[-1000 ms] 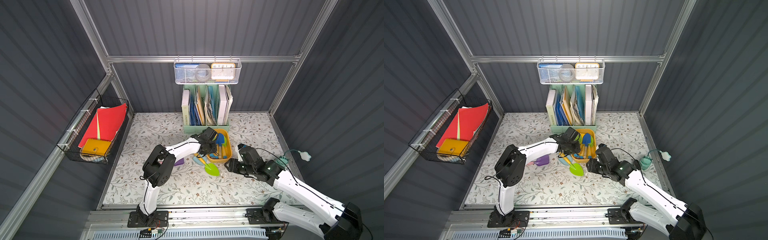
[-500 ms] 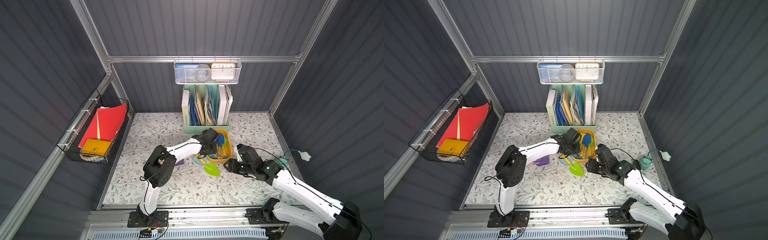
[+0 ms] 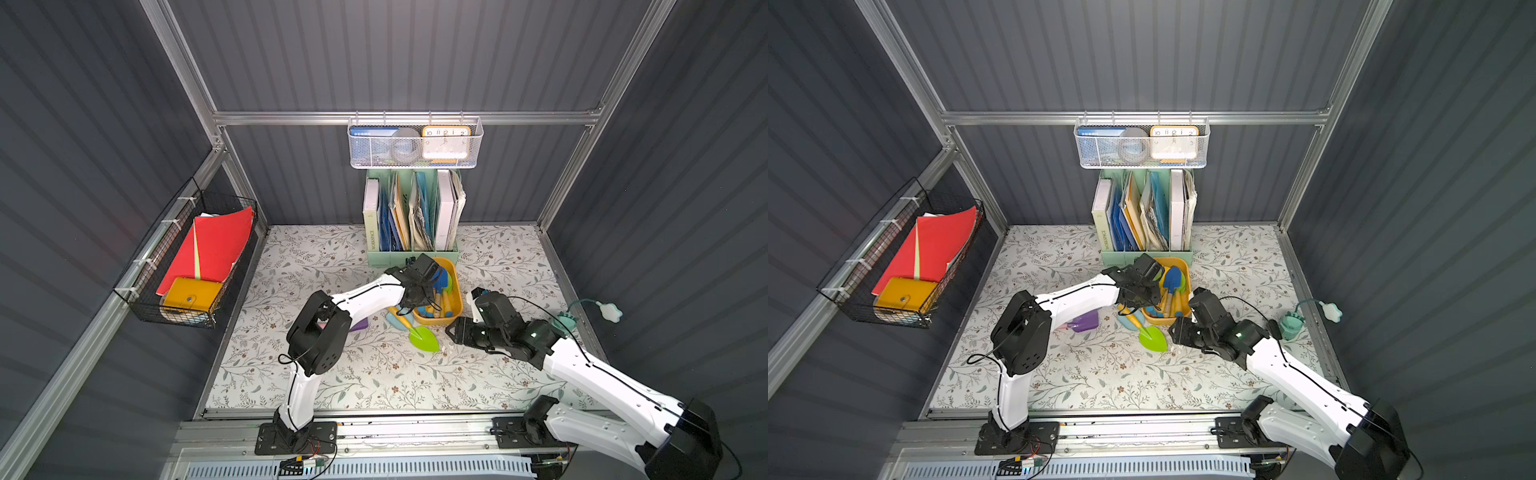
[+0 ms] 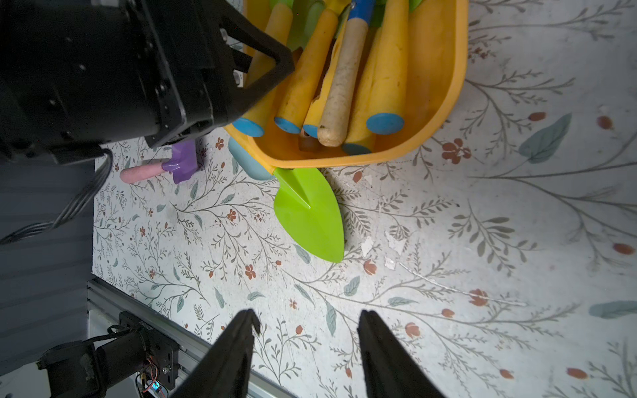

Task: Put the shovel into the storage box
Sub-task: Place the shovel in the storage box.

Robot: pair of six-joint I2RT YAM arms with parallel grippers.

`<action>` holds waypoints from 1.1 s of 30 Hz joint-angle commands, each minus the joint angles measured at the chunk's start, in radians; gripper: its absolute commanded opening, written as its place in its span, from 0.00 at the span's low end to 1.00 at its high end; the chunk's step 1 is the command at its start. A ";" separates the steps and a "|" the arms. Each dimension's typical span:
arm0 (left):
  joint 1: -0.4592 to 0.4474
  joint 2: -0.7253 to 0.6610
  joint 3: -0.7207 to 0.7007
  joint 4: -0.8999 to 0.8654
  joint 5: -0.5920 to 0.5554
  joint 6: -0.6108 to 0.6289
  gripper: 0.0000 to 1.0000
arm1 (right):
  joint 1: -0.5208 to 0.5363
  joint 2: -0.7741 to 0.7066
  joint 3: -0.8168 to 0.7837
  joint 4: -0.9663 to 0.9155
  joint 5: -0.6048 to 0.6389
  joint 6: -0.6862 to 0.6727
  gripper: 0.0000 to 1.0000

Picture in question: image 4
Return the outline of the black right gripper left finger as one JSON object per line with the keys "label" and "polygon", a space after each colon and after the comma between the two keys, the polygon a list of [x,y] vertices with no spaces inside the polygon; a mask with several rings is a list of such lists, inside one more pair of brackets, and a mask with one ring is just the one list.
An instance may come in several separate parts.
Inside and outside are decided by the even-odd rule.
{"label": "black right gripper left finger", "polygon": [[170,335],[186,355],[178,363],[187,376],[172,397],[247,397],[260,320],[252,309],[238,312],[212,345],[184,328],[171,325]]}

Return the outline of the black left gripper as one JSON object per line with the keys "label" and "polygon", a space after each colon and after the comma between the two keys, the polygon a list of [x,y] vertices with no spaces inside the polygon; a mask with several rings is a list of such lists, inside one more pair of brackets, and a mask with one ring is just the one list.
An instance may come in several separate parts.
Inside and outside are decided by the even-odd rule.
{"label": "black left gripper", "polygon": [[[247,84],[255,53],[275,67]],[[295,67],[290,50],[225,1],[4,1],[1,160],[95,159],[239,119]]]}

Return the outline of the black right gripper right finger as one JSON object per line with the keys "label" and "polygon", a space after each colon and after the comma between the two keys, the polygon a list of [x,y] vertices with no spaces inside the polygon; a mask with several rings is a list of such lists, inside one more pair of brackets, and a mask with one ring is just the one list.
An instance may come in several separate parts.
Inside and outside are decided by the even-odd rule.
{"label": "black right gripper right finger", "polygon": [[361,312],[358,336],[367,396],[443,396],[376,312]]}

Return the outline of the purple shovel pink handle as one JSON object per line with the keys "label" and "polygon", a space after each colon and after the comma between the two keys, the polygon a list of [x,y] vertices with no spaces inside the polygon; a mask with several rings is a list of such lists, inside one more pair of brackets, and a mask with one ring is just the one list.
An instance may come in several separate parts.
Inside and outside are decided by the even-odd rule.
{"label": "purple shovel pink handle", "polygon": [[189,140],[173,144],[172,157],[169,160],[130,167],[119,176],[123,182],[133,184],[168,172],[172,174],[174,184],[180,184],[190,180],[197,170],[197,144],[195,140]]}

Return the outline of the light green trowel wooden handle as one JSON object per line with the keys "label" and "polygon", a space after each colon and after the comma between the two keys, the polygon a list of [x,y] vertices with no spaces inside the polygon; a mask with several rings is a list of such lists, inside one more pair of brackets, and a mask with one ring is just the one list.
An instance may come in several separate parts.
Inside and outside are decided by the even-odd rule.
{"label": "light green trowel wooden handle", "polygon": [[[265,28],[265,33],[275,38],[280,44],[287,44],[290,28],[293,22],[293,1],[280,0],[270,2],[270,18]],[[247,84],[258,81],[267,72],[275,67],[275,60],[266,54],[257,51],[250,69],[247,73]],[[275,89],[270,91],[258,103],[247,111],[233,126],[242,134],[250,137],[261,137],[265,133],[265,127],[270,118]]]}

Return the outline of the bright green shovel yellow handle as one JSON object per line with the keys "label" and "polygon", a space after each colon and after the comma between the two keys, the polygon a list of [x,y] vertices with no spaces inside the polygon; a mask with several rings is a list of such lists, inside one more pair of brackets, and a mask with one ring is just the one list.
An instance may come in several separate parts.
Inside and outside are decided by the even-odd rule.
{"label": "bright green shovel yellow handle", "polygon": [[405,125],[409,13],[408,1],[385,4],[368,102],[367,127],[374,134],[396,134]]}

